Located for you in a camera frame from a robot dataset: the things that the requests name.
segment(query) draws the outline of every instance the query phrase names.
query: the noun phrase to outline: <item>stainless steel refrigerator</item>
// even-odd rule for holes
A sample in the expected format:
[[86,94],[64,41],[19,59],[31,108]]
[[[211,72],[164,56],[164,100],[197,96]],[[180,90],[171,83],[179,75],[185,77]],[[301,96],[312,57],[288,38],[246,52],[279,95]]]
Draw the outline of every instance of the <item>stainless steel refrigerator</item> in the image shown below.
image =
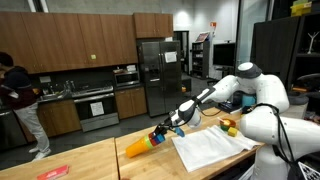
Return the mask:
[[174,111],[182,100],[180,42],[144,42],[138,52],[149,116]]

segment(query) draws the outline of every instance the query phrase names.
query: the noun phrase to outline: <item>orange object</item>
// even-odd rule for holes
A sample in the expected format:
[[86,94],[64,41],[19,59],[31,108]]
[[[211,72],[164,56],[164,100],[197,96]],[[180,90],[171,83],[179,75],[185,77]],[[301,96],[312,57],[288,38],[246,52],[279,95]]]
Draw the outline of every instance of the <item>orange object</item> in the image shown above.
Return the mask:
[[235,128],[236,127],[236,122],[232,119],[226,119],[226,118],[218,118],[220,120],[220,127],[224,131],[228,131],[230,127]]
[[142,137],[135,143],[131,144],[126,149],[126,154],[129,158],[138,155],[140,153],[146,152],[149,150],[149,147],[146,144],[145,137]]

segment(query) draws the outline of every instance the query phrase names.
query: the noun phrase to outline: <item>shelf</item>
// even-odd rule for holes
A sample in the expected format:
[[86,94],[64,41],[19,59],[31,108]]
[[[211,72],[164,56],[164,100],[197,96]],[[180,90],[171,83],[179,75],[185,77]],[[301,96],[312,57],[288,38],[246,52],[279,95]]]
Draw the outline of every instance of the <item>shelf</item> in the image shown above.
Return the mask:
[[305,57],[305,58],[320,58],[320,54],[306,54],[306,53],[298,53],[297,57]]

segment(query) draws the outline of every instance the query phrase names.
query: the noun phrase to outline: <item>oven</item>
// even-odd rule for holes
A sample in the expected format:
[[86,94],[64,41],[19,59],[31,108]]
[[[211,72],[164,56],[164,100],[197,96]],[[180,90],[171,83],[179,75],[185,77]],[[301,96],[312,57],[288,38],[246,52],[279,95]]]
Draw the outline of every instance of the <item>oven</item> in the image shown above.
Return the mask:
[[119,123],[113,92],[88,94],[73,97],[83,132]]

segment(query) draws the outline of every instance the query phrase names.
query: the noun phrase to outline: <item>computer monitor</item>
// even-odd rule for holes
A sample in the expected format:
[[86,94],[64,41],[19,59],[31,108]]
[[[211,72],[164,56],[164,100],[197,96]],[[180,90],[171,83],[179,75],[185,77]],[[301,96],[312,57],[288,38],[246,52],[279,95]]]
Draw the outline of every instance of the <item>computer monitor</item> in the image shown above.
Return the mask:
[[235,43],[213,45],[213,65],[222,67],[234,67]]

